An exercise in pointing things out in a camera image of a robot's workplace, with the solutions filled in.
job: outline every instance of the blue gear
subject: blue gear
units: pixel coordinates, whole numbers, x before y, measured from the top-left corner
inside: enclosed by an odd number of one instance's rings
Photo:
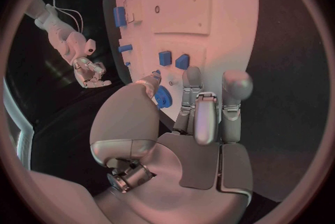
[[[168,108],[172,106],[172,97],[169,91],[164,86],[159,86],[155,99],[158,103],[157,108]]]

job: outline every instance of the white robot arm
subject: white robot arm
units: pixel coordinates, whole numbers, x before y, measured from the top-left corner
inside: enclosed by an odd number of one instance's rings
[[[84,88],[110,85],[111,81],[101,81],[106,68],[102,63],[92,63],[87,59],[95,51],[95,41],[88,41],[80,32],[58,18],[54,6],[43,0],[33,0],[26,14],[35,19],[35,25],[47,31],[50,44],[63,59],[72,65],[78,83]]]

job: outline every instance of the wire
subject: wire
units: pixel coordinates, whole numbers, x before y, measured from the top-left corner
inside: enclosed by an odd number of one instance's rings
[[[76,26],[77,26],[77,28],[78,28],[78,32],[83,33],[84,21],[83,21],[83,17],[82,17],[82,15],[81,15],[78,11],[76,11],[76,10],[72,10],[72,9],[58,8],[58,7],[56,6],[56,0],[52,0],[52,6],[54,6],[58,11],[60,11],[60,12],[62,12],[62,13],[64,13],[64,14],[66,14],[66,15],[68,15],[68,16],[70,16],[70,17],[72,17],[72,19],[75,21],[75,24],[76,24]],[[73,15],[69,14],[69,13],[64,12],[64,11],[75,12],[75,13],[77,13],[77,14],[79,15],[80,20],[81,20],[81,22],[82,22],[82,29],[81,29],[81,30],[80,30],[80,28],[79,28],[79,24],[78,24],[77,20],[75,19],[75,17],[74,17]]]

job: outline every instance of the small robot hand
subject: small robot hand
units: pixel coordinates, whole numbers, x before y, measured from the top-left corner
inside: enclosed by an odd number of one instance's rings
[[[100,62],[92,63],[85,57],[77,58],[73,61],[73,69],[75,78],[84,88],[95,88],[112,84],[110,80],[101,80],[106,68]]]

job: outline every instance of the blue block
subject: blue block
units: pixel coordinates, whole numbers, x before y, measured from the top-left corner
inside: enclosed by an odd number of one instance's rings
[[[117,50],[119,51],[119,53],[122,53],[122,52],[125,52],[125,51],[130,51],[130,50],[132,50],[132,45],[128,44],[128,45],[119,46],[117,48]]]
[[[176,68],[187,70],[190,65],[190,57],[188,55],[182,55],[176,59]]]
[[[161,66],[168,66],[172,64],[170,51],[160,52],[158,53],[158,56],[159,56],[159,64]]]
[[[117,27],[127,26],[126,11],[124,7],[115,7],[113,9],[114,21]]]

